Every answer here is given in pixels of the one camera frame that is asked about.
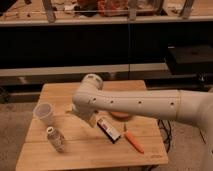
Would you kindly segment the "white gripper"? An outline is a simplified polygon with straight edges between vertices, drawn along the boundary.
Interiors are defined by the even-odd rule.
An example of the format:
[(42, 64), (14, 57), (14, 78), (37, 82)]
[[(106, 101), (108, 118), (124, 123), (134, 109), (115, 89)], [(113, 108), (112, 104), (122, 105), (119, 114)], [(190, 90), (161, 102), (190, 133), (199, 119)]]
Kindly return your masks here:
[(96, 124), (96, 114), (98, 111), (94, 108), (72, 104), (71, 113), (85, 121), (90, 127), (94, 127)]

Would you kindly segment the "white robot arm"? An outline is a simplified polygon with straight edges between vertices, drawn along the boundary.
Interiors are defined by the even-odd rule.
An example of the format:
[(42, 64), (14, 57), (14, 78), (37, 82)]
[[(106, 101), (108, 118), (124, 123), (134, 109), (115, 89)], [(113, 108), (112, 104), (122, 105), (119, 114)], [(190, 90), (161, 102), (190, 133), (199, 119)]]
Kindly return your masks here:
[(185, 90), (106, 91), (100, 76), (87, 74), (72, 96), (72, 111), (89, 123), (99, 110), (197, 126), (206, 133), (200, 170), (213, 171), (213, 93)]

